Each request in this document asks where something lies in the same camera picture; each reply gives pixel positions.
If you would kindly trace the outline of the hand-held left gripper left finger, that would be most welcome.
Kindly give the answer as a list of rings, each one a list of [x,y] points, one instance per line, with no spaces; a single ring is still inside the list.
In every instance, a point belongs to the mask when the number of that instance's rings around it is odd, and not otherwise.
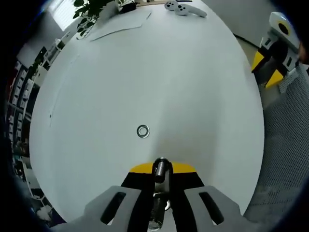
[[[152,163],[132,168],[120,186],[90,201],[83,215],[52,227],[54,232],[146,232],[154,195]]]

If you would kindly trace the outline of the person's right hand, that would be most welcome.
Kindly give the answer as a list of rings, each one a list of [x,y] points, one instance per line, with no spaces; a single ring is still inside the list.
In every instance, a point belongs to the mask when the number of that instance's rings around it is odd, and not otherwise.
[[[298,52],[298,56],[299,56],[299,60],[303,63],[303,64],[309,64],[309,53],[307,52],[305,46],[303,45],[302,42],[300,42],[299,45],[299,52]]]

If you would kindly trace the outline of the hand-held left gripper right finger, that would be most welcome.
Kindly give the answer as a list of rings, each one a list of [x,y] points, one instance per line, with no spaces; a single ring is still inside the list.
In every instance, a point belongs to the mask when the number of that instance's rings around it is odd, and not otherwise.
[[[239,205],[213,186],[206,186],[194,167],[171,163],[171,208],[178,232],[254,232]]]

